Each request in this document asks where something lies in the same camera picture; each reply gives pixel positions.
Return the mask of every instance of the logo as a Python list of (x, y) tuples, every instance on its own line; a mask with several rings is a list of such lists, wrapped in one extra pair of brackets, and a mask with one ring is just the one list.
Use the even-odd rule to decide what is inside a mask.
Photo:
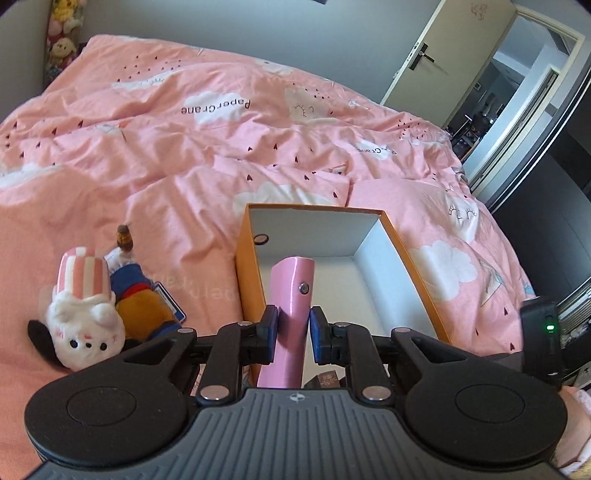
[(298, 393), (292, 393), (290, 395), (290, 400), (291, 401), (294, 401), (296, 403), (299, 403), (301, 401), (304, 401), (305, 399), (306, 399), (306, 396), (303, 395), (303, 394), (301, 394), (300, 392), (298, 392)]

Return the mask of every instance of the bed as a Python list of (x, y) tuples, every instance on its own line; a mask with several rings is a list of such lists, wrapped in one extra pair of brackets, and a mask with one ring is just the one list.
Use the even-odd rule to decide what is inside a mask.
[(0, 126), (0, 476), (39, 463), (22, 417), (63, 375), (34, 350), (63, 252), (107, 253), (120, 223), (138, 261), (211, 334), (241, 318), (233, 254), (247, 203), (383, 209), (452, 342), (521, 348), (533, 295), (471, 194), (445, 132), (291, 67), (158, 40), (97, 36)]

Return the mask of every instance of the orange plush toy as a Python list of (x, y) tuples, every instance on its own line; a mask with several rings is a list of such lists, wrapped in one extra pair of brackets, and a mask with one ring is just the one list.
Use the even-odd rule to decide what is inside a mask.
[(133, 240), (126, 225), (117, 230), (117, 248), (106, 257), (115, 293), (115, 308), (125, 325), (126, 340), (138, 343), (180, 327), (163, 298), (152, 289), (133, 255)]

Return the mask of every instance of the black circular pad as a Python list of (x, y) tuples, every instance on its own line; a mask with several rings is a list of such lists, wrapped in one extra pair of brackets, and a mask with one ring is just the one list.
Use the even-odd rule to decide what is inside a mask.
[(521, 415), (521, 396), (500, 385), (471, 385), (456, 395), (456, 406), (466, 417), (484, 423), (507, 423)]
[(82, 425), (105, 427), (125, 420), (136, 404), (135, 397), (121, 388), (94, 387), (75, 394), (67, 409), (70, 417)]
[(39, 390), (25, 409), (29, 437), (46, 459), (78, 468), (127, 465), (167, 447), (187, 402), (156, 365), (111, 359)]
[(405, 416), (426, 446), (476, 466), (550, 458), (566, 425), (555, 388), (472, 356), (421, 369)]

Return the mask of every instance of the plush toy black ear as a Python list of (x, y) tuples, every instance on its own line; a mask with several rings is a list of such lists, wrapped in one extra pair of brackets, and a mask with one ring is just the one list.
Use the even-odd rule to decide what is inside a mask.
[(29, 320), (27, 333), (31, 343), (45, 360), (57, 367), (65, 368), (56, 355), (51, 334), (43, 323), (39, 320)]

